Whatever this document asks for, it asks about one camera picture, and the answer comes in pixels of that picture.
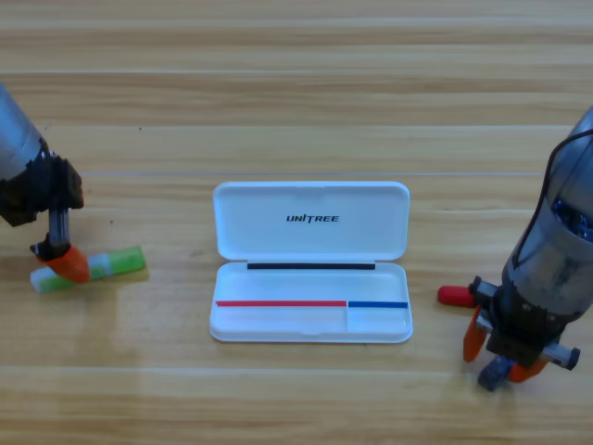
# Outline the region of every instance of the green marker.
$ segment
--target green marker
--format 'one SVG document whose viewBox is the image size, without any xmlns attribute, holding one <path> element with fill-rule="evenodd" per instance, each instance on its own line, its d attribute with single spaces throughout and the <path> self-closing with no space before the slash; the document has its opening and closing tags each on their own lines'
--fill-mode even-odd
<svg viewBox="0 0 593 445">
<path fill-rule="evenodd" d="M 89 269 L 91 270 L 91 279 L 89 281 L 100 280 L 121 273 L 140 271 L 145 267 L 145 256 L 140 246 L 101 253 L 89 257 Z M 76 283 L 56 275 L 49 267 L 32 272 L 31 284 L 37 292 L 53 292 L 76 286 Z"/>
</svg>

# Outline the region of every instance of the logo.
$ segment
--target logo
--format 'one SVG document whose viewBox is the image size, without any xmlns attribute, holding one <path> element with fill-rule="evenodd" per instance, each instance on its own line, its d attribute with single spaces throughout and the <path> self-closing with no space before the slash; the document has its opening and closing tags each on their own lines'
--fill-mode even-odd
<svg viewBox="0 0 593 445">
<path fill-rule="evenodd" d="M 319 215 L 288 215 L 286 220 L 289 223 L 338 223 L 339 216 L 319 216 Z"/>
</svg>

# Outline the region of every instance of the silver cylinder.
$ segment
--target silver cylinder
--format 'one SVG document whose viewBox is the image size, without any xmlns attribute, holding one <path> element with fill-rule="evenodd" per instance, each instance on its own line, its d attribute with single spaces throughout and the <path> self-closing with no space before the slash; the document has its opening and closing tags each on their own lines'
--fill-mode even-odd
<svg viewBox="0 0 593 445">
<path fill-rule="evenodd" d="M 507 263 L 517 292 L 534 306 L 576 319 L 593 300 L 593 244 L 569 231 L 548 200 L 528 235 L 517 268 Z"/>
<path fill-rule="evenodd" d="M 0 180 L 21 174 L 39 154 L 41 135 L 0 83 Z"/>
<path fill-rule="evenodd" d="M 591 129 L 593 108 L 571 135 Z M 523 299 L 570 322 L 593 301 L 593 232 L 575 230 L 560 216 L 567 210 L 572 221 L 593 224 L 593 136 L 575 140 L 558 153 L 533 229 L 516 264 L 513 251 L 506 266 Z"/>
</svg>

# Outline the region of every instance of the cable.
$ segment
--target cable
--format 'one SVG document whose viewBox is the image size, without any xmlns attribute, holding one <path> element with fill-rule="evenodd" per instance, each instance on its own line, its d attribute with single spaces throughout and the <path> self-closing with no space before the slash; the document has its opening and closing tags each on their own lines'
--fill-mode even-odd
<svg viewBox="0 0 593 445">
<path fill-rule="evenodd" d="M 541 211 L 542 205 L 544 204 L 544 198 L 546 197 L 546 194 L 548 193 L 548 188 L 549 188 L 549 174 L 551 173 L 552 164 L 554 163 L 556 156 L 558 155 L 560 150 L 565 148 L 571 142 L 574 142 L 577 139 L 581 139 L 582 137 L 590 136 L 592 134 L 593 134 L 593 129 L 586 130 L 584 132 L 569 136 L 566 139 L 564 139 L 562 142 L 560 142 L 550 153 L 549 159 L 548 159 L 548 165 L 546 166 L 546 172 L 544 173 L 544 184 L 542 184 L 542 186 L 541 186 L 541 193 L 539 194 L 539 200 L 537 201 L 536 211 L 534 211 L 534 214 L 531 217 L 531 221 L 529 222 L 529 224 L 527 224 L 527 229 L 524 231 L 523 237 L 521 238 L 521 242 L 519 243 L 519 246 L 517 246 L 517 249 L 515 250 L 515 253 L 512 256 L 513 269 L 516 269 L 520 265 L 519 264 L 519 256 L 521 255 L 521 251 L 523 250 L 523 247 L 525 245 L 525 241 L 527 240 L 527 237 L 533 230 L 534 225 L 536 225 L 536 219 L 539 216 L 539 212 Z"/>
</svg>

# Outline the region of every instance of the case lid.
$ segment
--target case lid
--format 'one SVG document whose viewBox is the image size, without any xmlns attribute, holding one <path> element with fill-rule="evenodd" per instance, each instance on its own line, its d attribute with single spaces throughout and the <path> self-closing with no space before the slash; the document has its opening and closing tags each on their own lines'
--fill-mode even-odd
<svg viewBox="0 0 593 445">
<path fill-rule="evenodd" d="M 225 183 L 214 213 L 229 260 L 391 261 L 406 250 L 410 192 L 376 181 Z"/>
</svg>

